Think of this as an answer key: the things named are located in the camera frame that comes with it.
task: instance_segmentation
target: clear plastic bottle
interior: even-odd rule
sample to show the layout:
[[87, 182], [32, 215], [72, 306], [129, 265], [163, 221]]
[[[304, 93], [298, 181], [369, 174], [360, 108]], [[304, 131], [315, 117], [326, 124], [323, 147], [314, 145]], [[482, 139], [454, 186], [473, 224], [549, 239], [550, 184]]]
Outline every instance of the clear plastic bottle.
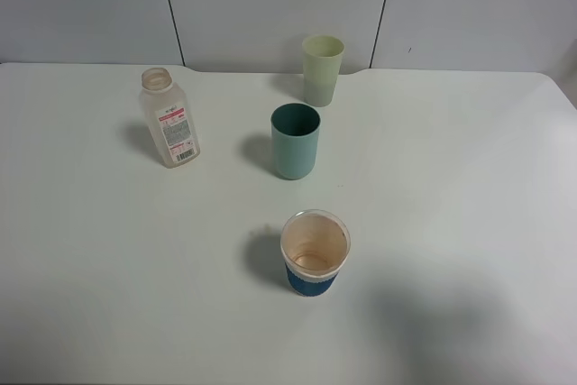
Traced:
[[139, 96], [152, 139], [169, 169], [196, 158], [200, 153], [187, 96], [172, 81], [165, 68], [142, 73]]

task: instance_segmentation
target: table surface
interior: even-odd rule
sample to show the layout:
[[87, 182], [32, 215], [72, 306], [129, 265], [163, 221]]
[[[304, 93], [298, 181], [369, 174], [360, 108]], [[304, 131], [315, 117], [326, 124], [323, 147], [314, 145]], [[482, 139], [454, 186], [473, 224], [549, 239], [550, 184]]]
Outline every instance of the table surface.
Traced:
[[[0, 381], [574, 384], [577, 112], [546, 76], [339, 78], [316, 167], [270, 170], [299, 76], [167, 67], [200, 156], [159, 163], [144, 66], [0, 66]], [[319, 298], [297, 211], [347, 224]]]

